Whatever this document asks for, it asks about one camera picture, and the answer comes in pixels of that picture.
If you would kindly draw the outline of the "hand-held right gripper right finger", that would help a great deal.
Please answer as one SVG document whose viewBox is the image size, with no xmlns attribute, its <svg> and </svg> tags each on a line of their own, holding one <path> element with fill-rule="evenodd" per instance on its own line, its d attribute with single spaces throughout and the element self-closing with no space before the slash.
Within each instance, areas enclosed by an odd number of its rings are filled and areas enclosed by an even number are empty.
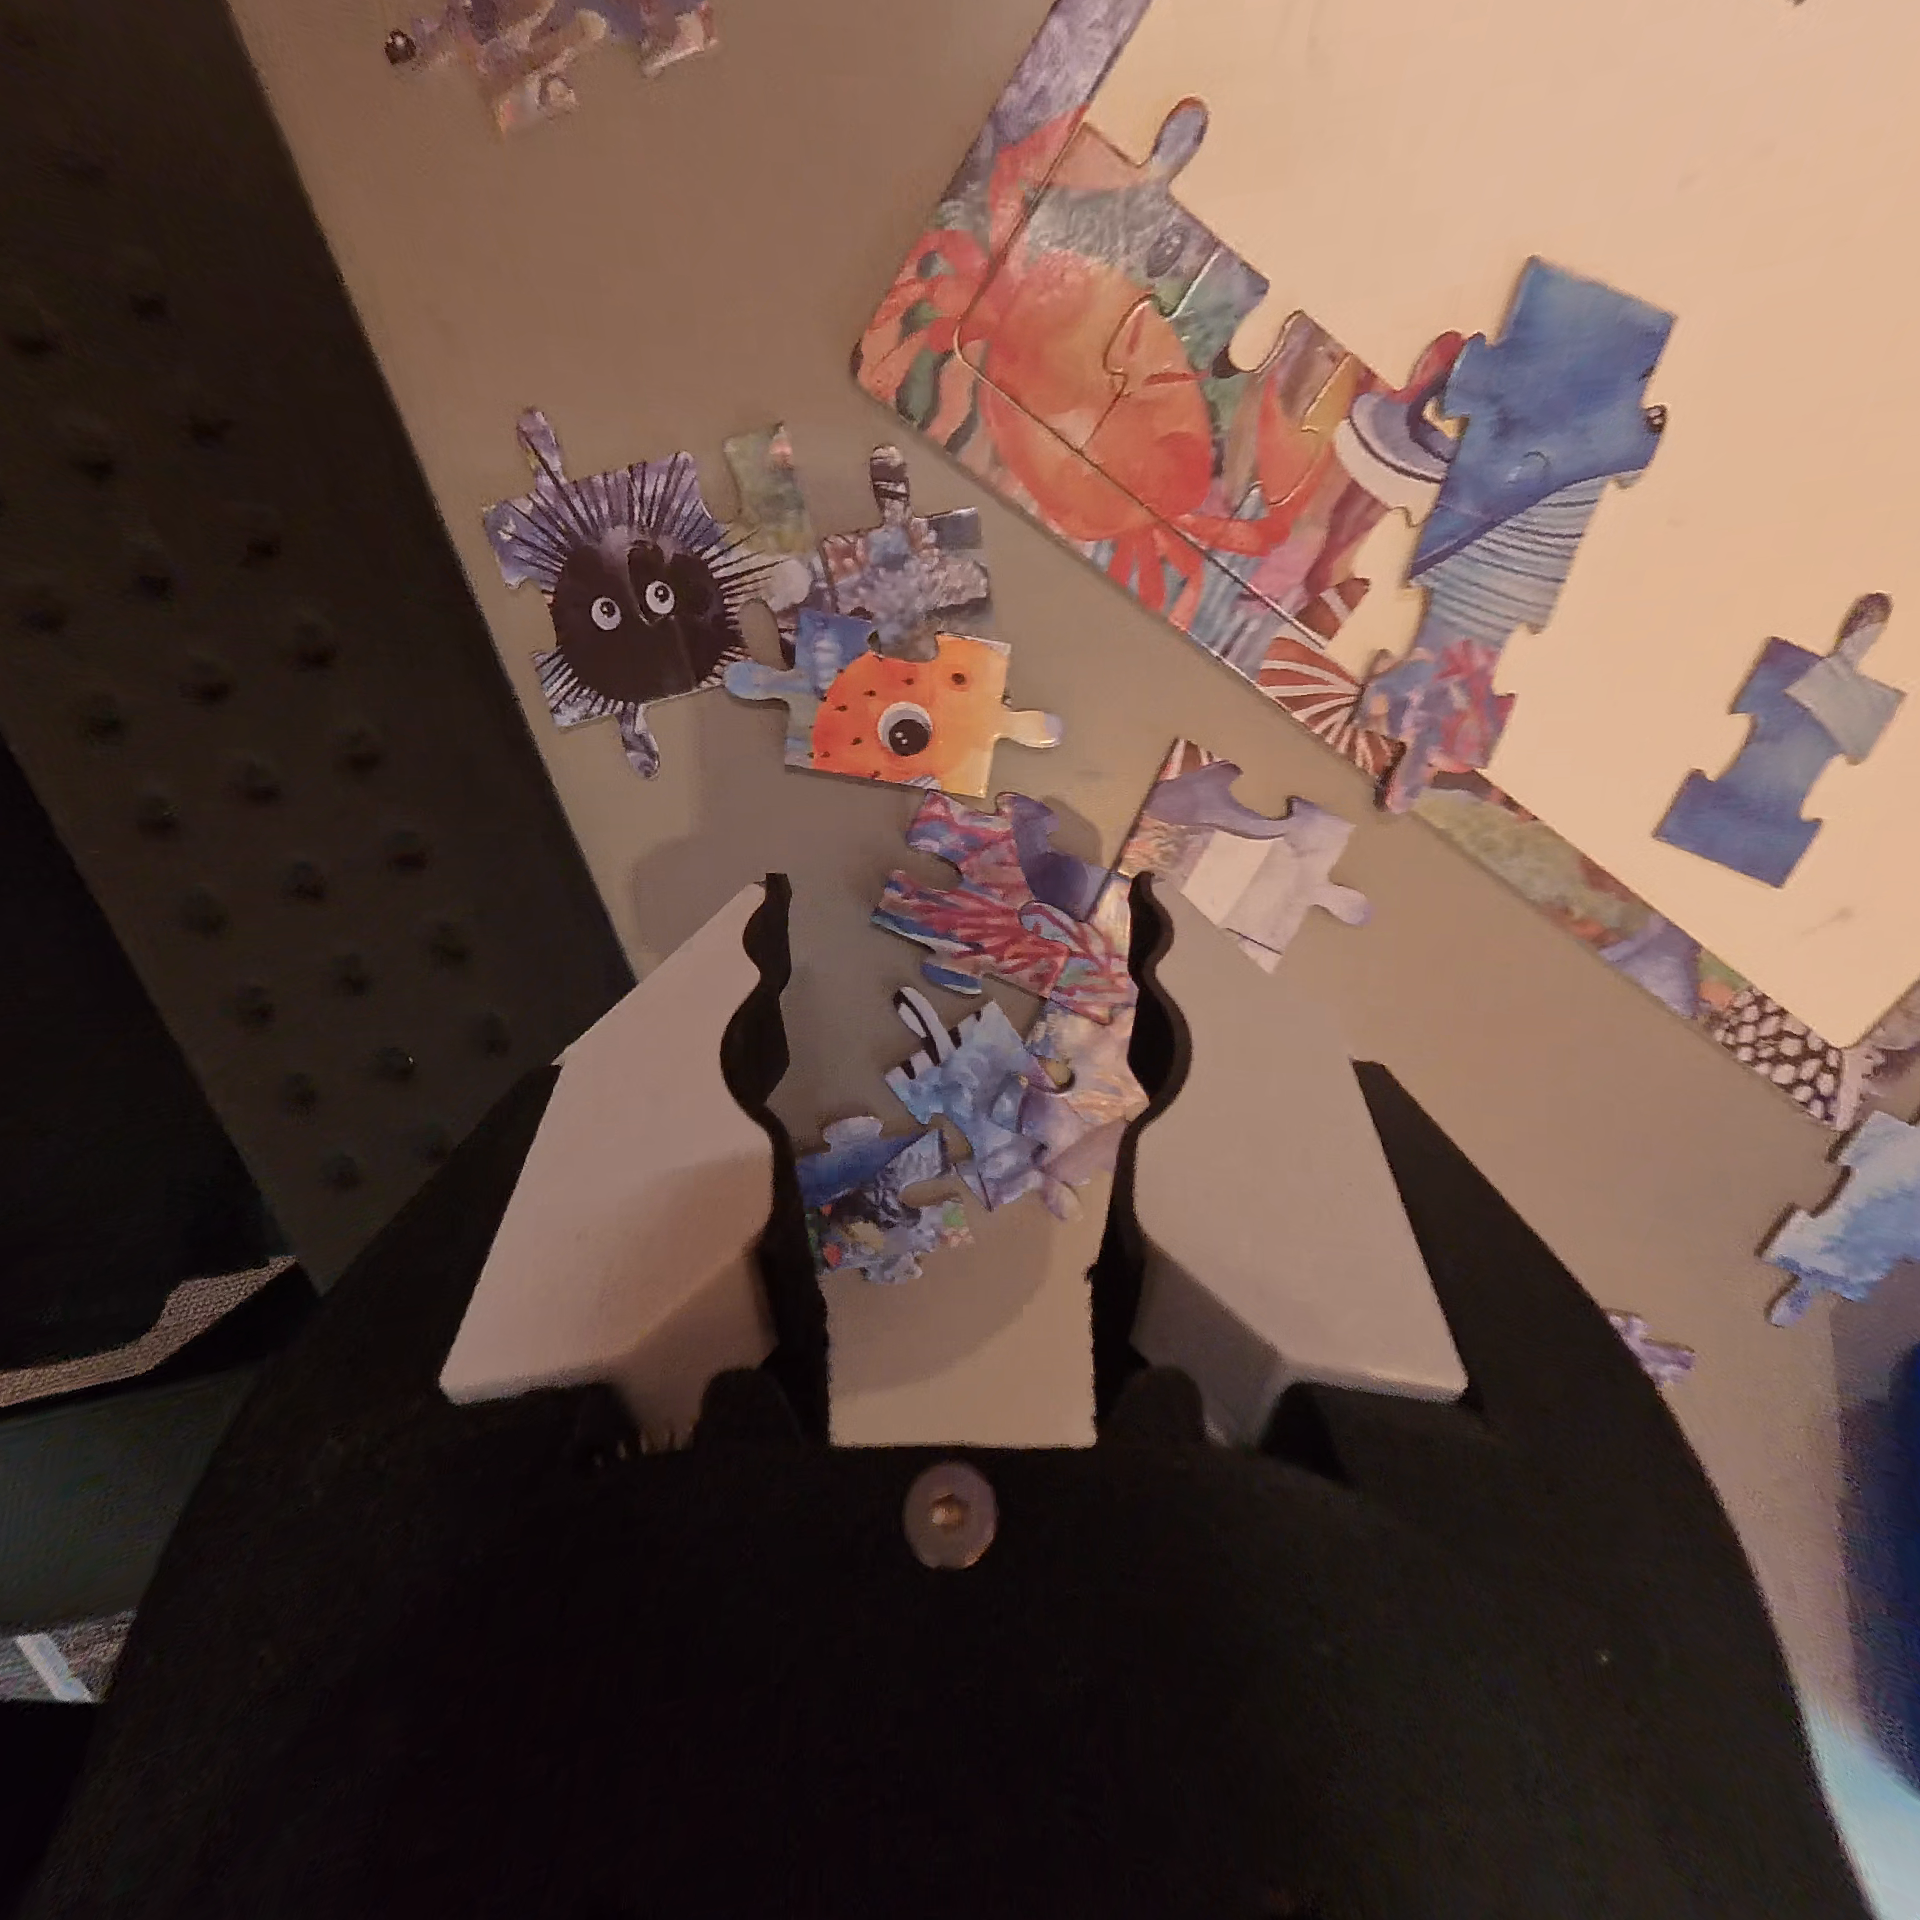
<svg viewBox="0 0 1920 1920">
<path fill-rule="evenodd" d="M 1144 1366 L 1257 1445 L 1294 1385 L 1456 1404 L 1468 1368 L 1336 1014 L 1134 878 L 1126 1120 L 1088 1271 L 1095 1419 Z"/>
</svg>

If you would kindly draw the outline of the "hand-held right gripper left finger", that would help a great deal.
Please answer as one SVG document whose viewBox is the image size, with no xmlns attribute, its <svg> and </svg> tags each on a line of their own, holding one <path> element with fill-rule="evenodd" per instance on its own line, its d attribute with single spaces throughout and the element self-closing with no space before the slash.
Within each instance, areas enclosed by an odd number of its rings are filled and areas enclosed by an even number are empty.
<svg viewBox="0 0 1920 1920">
<path fill-rule="evenodd" d="M 716 1376 L 769 1365 L 826 1438 L 825 1295 L 773 1108 L 791 901 L 782 872 L 744 884 L 561 1048 L 446 1401 L 604 1385 L 660 1445 L 693 1432 Z"/>
</svg>

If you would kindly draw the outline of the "pale blue splash puzzle piece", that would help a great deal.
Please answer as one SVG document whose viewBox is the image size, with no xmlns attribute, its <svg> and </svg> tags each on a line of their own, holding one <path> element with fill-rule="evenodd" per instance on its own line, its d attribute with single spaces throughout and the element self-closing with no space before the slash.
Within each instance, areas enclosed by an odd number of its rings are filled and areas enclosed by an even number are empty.
<svg viewBox="0 0 1920 1920">
<path fill-rule="evenodd" d="M 1798 1324 L 1818 1299 L 1862 1303 L 1895 1267 L 1918 1260 L 1918 1123 L 1874 1110 L 1833 1163 L 1830 1195 L 1792 1209 L 1760 1247 L 1786 1276 L 1766 1308 L 1775 1328 Z"/>
</svg>

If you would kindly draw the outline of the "dark blue striped puzzle piece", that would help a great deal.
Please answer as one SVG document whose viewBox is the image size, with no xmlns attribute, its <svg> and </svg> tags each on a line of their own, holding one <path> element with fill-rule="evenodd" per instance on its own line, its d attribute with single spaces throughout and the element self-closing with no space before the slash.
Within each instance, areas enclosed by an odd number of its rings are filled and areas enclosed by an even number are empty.
<svg viewBox="0 0 1920 1920">
<path fill-rule="evenodd" d="M 1864 672 L 1890 622 L 1886 592 L 1861 593 L 1826 653 L 1769 638 L 1733 700 L 1748 733 L 1718 774 L 1692 771 L 1655 838 L 1730 872 L 1782 886 L 1818 833 L 1804 814 L 1834 761 L 1861 764 L 1880 742 L 1904 692 Z"/>
</svg>

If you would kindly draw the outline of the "striped whale belly puzzle piece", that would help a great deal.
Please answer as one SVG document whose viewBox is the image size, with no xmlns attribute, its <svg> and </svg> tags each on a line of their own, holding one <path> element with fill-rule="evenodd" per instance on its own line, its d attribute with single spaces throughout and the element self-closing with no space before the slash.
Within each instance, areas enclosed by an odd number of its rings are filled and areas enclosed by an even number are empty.
<svg viewBox="0 0 1920 1920">
<path fill-rule="evenodd" d="M 1463 633 L 1540 631 L 1559 600 L 1607 475 L 1560 486 L 1441 560 L 1413 563 L 1429 611 Z"/>
</svg>

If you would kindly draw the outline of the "dark blue whale eye piece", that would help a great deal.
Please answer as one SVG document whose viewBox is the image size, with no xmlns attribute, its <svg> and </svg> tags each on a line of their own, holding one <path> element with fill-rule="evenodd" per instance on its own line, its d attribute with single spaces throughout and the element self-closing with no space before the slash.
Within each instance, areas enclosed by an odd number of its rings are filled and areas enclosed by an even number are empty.
<svg viewBox="0 0 1920 1920">
<path fill-rule="evenodd" d="M 1463 342 L 1438 403 L 1463 421 L 1423 565 L 1576 484 L 1638 472 L 1664 427 L 1646 385 L 1676 315 L 1532 259 L 1496 339 Z"/>
</svg>

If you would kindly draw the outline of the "sea print jigsaw puzzle board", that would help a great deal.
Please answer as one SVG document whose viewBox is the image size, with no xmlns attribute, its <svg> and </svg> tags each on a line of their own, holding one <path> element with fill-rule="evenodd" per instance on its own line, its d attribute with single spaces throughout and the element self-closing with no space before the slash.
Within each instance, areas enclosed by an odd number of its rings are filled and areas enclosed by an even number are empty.
<svg viewBox="0 0 1920 1920">
<path fill-rule="evenodd" d="M 1364 683 L 1417 643 L 1501 639 L 1517 702 L 1485 773 L 1407 814 L 1841 1134 L 1916 1055 L 1916 79 L 1916 5 L 1056 5 L 852 372 L 1046 528 L 959 323 L 1076 124 L 1142 160 L 1197 99 L 1178 197 L 1266 278 L 1237 358 L 1305 312 L 1406 390 L 1336 435 L 1386 503 L 1369 590 L 1329 639 L 1237 580 L 1177 622 L 1056 537 L 1369 784 L 1394 744 Z M 1609 478 L 1550 622 L 1480 638 L 1407 569 L 1464 424 L 1450 365 L 1536 256 L 1676 315 L 1664 432 Z M 1904 704 L 1810 789 L 1786 883 L 1658 843 L 1680 782 L 1743 744 L 1762 645 L 1822 655 L 1866 592 L 1893 613 L 1862 668 Z"/>
</svg>

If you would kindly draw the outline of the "pale blue purple puzzle piece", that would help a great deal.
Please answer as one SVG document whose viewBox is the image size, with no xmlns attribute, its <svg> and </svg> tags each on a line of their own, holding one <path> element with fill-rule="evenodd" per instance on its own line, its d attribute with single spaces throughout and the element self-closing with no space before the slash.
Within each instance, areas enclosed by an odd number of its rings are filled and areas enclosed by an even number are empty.
<svg viewBox="0 0 1920 1920">
<path fill-rule="evenodd" d="M 1081 1216 L 1081 1188 L 1112 1173 L 1122 1129 L 1148 1107 L 1130 1068 L 1136 999 L 1108 1021 L 1046 1000 L 1024 1035 L 1038 1077 L 1018 1091 L 1013 1127 L 1040 1148 L 1041 1207 L 1061 1221 Z"/>
</svg>

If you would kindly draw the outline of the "pale blue zebra-striped puzzle piece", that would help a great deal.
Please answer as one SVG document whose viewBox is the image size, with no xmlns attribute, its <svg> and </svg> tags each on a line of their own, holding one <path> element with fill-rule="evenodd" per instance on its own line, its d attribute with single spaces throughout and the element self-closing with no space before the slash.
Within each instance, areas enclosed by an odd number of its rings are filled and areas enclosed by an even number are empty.
<svg viewBox="0 0 1920 1920">
<path fill-rule="evenodd" d="M 959 1166 L 970 1193 L 1000 1209 L 1041 1183 L 1041 1140 L 1018 1125 L 1024 1094 L 1045 1077 L 993 999 L 961 1016 L 941 1019 L 927 996 L 912 988 L 894 991 L 895 1016 L 918 1046 L 882 1078 L 908 1112 L 943 1123 L 966 1143 Z"/>
</svg>

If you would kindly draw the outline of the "grey blue white puzzle piece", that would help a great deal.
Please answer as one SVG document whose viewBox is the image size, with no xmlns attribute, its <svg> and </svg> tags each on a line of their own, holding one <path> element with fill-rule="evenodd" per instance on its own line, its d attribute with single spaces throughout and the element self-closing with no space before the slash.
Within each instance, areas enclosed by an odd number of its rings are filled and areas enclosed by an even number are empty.
<svg viewBox="0 0 1920 1920">
<path fill-rule="evenodd" d="M 1332 875 L 1353 838 L 1350 823 L 1308 800 L 1277 821 L 1254 823 L 1258 832 L 1229 823 L 1183 827 L 1178 886 L 1254 966 L 1274 974 L 1314 908 L 1345 928 L 1367 923 L 1374 908 L 1367 893 Z"/>
</svg>

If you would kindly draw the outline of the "orange pufferfish puzzle piece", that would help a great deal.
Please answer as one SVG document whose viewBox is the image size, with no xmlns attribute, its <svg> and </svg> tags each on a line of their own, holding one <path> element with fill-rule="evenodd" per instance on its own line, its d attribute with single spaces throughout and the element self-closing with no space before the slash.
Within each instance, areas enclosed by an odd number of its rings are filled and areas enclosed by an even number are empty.
<svg viewBox="0 0 1920 1920">
<path fill-rule="evenodd" d="M 1056 713 L 1007 707 L 1006 639 L 936 631 L 930 647 L 925 659 L 888 655 L 865 617 L 804 607 L 793 662 L 729 662 L 725 688 L 785 709 L 783 764 L 793 771 L 964 800 L 988 796 L 1002 739 L 1036 752 L 1064 740 Z"/>
</svg>

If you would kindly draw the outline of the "black spiny fish puzzle piece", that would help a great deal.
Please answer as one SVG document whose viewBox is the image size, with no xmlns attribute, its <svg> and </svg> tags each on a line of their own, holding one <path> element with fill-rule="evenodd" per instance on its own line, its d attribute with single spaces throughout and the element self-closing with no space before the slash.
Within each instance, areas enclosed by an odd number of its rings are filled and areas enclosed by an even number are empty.
<svg viewBox="0 0 1920 1920">
<path fill-rule="evenodd" d="M 540 590 L 551 643 L 536 683 L 560 728 L 609 723 L 637 777 L 656 777 L 652 709 L 716 688 L 749 659 L 741 613 L 783 617 L 812 588 L 796 550 L 720 518 L 695 457 L 678 447 L 572 472 L 545 411 L 514 421 L 528 488 L 485 510 L 509 588 Z"/>
</svg>

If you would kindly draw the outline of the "black mesh chair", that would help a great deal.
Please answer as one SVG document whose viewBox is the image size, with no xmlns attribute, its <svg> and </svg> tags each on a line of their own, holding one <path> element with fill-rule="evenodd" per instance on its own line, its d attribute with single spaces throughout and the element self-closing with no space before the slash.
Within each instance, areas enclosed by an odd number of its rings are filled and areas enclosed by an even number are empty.
<svg viewBox="0 0 1920 1920">
<path fill-rule="evenodd" d="M 226 5 L 4 5 L 4 739 L 336 1283 L 632 982 Z"/>
</svg>

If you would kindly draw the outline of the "joined orange crab puzzle pieces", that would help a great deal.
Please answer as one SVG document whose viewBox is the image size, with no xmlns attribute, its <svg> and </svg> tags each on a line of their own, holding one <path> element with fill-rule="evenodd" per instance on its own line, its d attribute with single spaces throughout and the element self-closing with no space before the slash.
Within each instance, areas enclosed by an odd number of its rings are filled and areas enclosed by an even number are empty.
<svg viewBox="0 0 1920 1920">
<path fill-rule="evenodd" d="M 1386 515 L 1336 435 L 1402 397 L 1305 312 L 1234 353 L 1266 278 L 1178 197 L 1209 131 L 1182 99 L 1134 160 L 1076 124 L 957 329 L 1002 468 L 1045 526 L 1177 622 L 1237 580 L 1312 639 L 1369 592 Z"/>
</svg>

